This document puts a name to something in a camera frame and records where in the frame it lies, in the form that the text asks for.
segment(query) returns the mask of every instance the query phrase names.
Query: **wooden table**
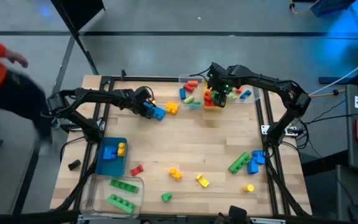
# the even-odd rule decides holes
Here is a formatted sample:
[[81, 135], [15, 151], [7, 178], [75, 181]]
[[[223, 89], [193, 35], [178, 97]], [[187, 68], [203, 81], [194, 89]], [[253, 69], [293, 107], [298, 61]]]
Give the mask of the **wooden table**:
[[[100, 76], [84, 77], [83, 88], [97, 90]], [[147, 85], [154, 91], [157, 104], [178, 101], [178, 83], [173, 82], [114, 82], [114, 88], [133, 88]], [[270, 95], [273, 117], [277, 121], [284, 114], [281, 99]], [[78, 111], [91, 118], [94, 103], [85, 103]], [[264, 101], [262, 99], [265, 123]], [[246, 169], [231, 174], [228, 167], [244, 152], [261, 149], [255, 104], [231, 103], [220, 112], [205, 110], [179, 110], [167, 114], [162, 121], [145, 119], [129, 110], [120, 111], [111, 106], [105, 136], [124, 137], [128, 140], [126, 176], [129, 169], [142, 164], [144, 171], [138, 175], [144, 181], [145, 193], [141, 214], [154, 215], [208, 215], [227, 214], [230, 205], [244, 208], [249, 215], [271, 217], [272, 207], [265, 167], [259, 173], [248, 175]], [[81, 137], [81, 132], [70, 133], [68, 141]], [[285, 138], [292, 144], [295, 140]], [[83, 160], [86, 141], [67, 145], [53, 192], [50, 208], [59, 206], [77, 184], [80, 169], [70, 171], [67, 165], [76, 159]], [[298, 152], [280, 146], [285, 182], [289, 191], [305, 211], [311, 214], [308, 194], [302, 174]], [[176, 181], [168, 174], [176, 167], [183, 174]], [[196, 176], [203, 174], [210, 182], [203, 188]], [[245, 193], [245, 184], [253, 184], [255, 191]], [[283, 213], [281, 194], [275, 186], [278, 210]], [[161, 194], [172, 192], [173, 199], [163, 203]]]

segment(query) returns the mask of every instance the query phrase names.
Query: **person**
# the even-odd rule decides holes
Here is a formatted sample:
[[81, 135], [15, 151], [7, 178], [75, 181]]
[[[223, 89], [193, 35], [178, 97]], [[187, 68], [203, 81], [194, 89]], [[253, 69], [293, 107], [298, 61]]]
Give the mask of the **person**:
[[[0, 58], [11, 63], [18, 62], [23, 68], [29, 63], [20, 53], [0, 43]], [[42, 116], [48, 113], [45, 93], [27, 76], [7, 69], [0, 63], [0, 109], [30, 119], [42, 141], [52, 141], [52, 118]]]

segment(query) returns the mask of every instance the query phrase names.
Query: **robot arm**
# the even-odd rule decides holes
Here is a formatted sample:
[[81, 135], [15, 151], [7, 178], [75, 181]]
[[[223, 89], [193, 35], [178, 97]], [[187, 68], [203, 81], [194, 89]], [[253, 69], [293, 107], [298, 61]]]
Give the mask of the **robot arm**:
[[279, 122], [270, 125], [264, 139], [269, 146], [281, 144], [285, 128], [295, 118], [304, 115], [311, 101], [308, 94], [294, 81], [258, 75], [242, 65], [229, 66], [224, 69], [213, 62], [207, 76], [209, 77], [208, 88], [217, 91], [213, 103], [222, 108], [226, 105], [226, 95], [232, 91], [232, 88], [240, 88], [242, 85], [252, 85], [272, 91], [281, 97], [287, 111]]
[[[67, 97], [74, 99], [74, 102], [69, 104]], [[139, 114], [150, 119], [148, 107], [144, 105], [144, 102], [151, 97], [146, 86], [139, 87], [135, 91], [126, 89], [110, 92], [77, 88], [75, 90], [62, 90], [52, 94], [48, 97], [47, 104], [51, 116], [70, 120], [82, 128], [87, 141], [98, 142], [102, 138], [99, 126], [93, 119], [85, 118], [76, 111], [81, 104], [87, 102], [110, 103], [117, 106], [120, 110], [129, 109], [134, 114]]]

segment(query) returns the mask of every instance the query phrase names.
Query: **yellow lego piece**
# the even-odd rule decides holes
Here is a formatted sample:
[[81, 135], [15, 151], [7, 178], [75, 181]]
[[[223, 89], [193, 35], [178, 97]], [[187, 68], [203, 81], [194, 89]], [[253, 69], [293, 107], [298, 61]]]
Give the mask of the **yellow lego piece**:
[[118, 144], [117, 156], [125, 156], [125, 143], [121, 142]]
[[244, 186], [244, 191], [245, 192], [253, 192], [254, 191], [254, 186], [252, 184], [248, 184]]
[[179, 104], [167, 102], [165, 111], [170, 114], [176, 114], [178, 112]]
[[203, 187], [207, 187], [209, 185], [209, 182], [203, 177], [202, 174], [198, 175], [196, 179]]
[[169, 174], [171, 174], [172, 177], [175, 178], [176, 180], [181, 179], [181, 173], [179, 172], [179, 170], [176, 170], [175, 168], [169, 169]]

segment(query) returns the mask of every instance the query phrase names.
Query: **gray floor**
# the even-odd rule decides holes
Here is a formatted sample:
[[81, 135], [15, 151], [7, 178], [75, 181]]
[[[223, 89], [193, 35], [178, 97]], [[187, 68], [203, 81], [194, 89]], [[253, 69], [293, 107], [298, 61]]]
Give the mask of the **gray floor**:
[[[117, 75], [124, 68], [128, 75], [178, 76], [202, 71], [212, 61], [222, 66], [239, 63], [264, 75], [295, 80], [311, 92], [320, 87], [317, 82], [319, 76], [341, 77], [358, 66], [358, 39], [343, 38], [358, 33], [358, 0], [347, 11], [321, 17], [315, 17], [311, 12], [294, 15], [288, 9], [287, 0], [114, 0], [104, 1], [104, 4], [107, 11], [99, 13], [83, 30], [328, 32], [332, 38], [82, 37], [103, 75]], [[297, 4], [296, 8], [301, 10], [307, 6]], [[49, 0], [27, 0], [20, 4], [0, 0], [0, 30], [66, 31], [67, 28]], [[0, 36], [3, 44], [22, 52], [29, 59], [28, 69], [17, 65], [14, 68], [33, 77], [47, 94], [54, 85], [68, 39], [69, 36]], [[75, 44], [62, 89], [80, 86], [83, 75], [88, 74], [92, 74], [90, 66]], [[343, 99], [343, 95], [313, 99], [303, 120], [313, 119]], [[344, 113], [342, 105], [327, 116]], [[314, 147], [323, 156], [344, 150], [346, 142], [341, 138], [345, 136], [345, 127], [344, 119], [312, 124], [310, 134]], [[23, 212], [49, 209], [59, 168], [56, 152], [66, 138], [61, 132], [54, 134], [55, 152], [41, 155]], [[34, 136], [29, 122], [0, 111], [0, 138], [6, 141], [0, 147], [0, 213], [6, 213], [11, 207], [11, 203], [1, 203], [1, 200], [15, 197], [17, 188], [11, 185], [17, 185], [22, 178]], [[330, 136], [330, 141], [322, 141], [323, 136]], [[307, 147], [301, 158], [306, 162], [316, 159], [316, 155]]]

